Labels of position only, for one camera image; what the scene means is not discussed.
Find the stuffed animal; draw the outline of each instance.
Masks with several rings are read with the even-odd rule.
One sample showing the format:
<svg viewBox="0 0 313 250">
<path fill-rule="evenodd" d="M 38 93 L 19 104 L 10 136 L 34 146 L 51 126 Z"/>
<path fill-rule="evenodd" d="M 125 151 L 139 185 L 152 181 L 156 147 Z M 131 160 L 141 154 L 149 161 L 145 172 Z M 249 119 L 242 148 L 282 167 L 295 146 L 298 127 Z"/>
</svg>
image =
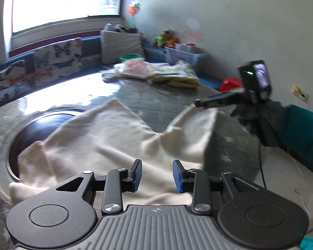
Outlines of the stuffed animal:
<svg viewBox="0 0 313 250">
<path fill-rule="evenodd" d="M 151 42 L 153 46 L 163 48 L 164 46 L 174 48 L 175 43 L 179 43 L 179 39 L 174 36 L 172 30 L 164 30 L 160 36 L 157 36 L 154 41 Z"/>
</svg>

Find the wall socket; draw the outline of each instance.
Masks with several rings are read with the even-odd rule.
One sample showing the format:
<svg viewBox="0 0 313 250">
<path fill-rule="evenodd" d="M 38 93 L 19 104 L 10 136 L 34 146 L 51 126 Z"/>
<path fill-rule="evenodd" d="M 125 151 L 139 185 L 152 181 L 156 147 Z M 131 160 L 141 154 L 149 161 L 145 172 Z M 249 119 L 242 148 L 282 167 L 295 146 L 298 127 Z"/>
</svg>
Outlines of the wall socket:
<svg viewBox="0 0 313 250">
<path fill-rule="evenodd" d="M 295 85 L 292 87 L 291 93 L 295 95 L 296 97 L 300 98 L 304 102 L 307 102 L 309 98 L 309 94 L 307 94 L 304 90 L 302 90 L 301 88 Z"/>
</svg>

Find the teal jacket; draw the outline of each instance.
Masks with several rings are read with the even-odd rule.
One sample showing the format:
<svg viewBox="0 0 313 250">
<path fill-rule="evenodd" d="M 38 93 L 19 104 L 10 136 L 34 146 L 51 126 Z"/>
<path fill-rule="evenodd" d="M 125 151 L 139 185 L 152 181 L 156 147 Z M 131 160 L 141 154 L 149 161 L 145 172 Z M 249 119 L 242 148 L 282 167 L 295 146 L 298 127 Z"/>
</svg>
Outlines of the teal jacket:
<svg viewBox="0 0 313 250">
<path fill-rule="evenodd" d="M 281 142 L 313 164 L 313 112 L 291 105 L 278 133 Z M 313 250 L 313 238 L 304 237 L 300 247 Z"/>
</svg>

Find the window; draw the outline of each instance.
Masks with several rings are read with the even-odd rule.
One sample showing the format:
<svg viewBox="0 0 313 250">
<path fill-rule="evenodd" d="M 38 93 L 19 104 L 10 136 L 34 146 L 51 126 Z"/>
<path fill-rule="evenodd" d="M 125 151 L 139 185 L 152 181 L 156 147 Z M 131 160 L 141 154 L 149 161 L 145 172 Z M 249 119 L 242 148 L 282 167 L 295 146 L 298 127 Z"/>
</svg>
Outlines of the window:
<svg viewBox="0 0 313 250">
<path fill-rule="evenodd" d="M 13 33 L 58 21 L 119 14 L 120 0 L 14 0 Z"/>
</svg>

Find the green bowl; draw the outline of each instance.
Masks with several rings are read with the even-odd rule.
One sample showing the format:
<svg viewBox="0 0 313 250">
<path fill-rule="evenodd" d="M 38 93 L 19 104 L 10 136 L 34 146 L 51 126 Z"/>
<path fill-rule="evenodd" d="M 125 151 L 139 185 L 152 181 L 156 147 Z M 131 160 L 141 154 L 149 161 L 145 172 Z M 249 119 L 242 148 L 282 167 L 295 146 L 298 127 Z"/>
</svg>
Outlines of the green bowl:
<svg viewBox="0 0 313 250">
<path fill-rule="evenodd" d="M 123 61 L 130 60 L 130 59 L 135 59 L 135 58 L 141 58 L 141 55 L 138 55 L 138 54 L 122 55 L 122 56 L 119 57 L 119 61 L 122 63 Z"/>
</svg>

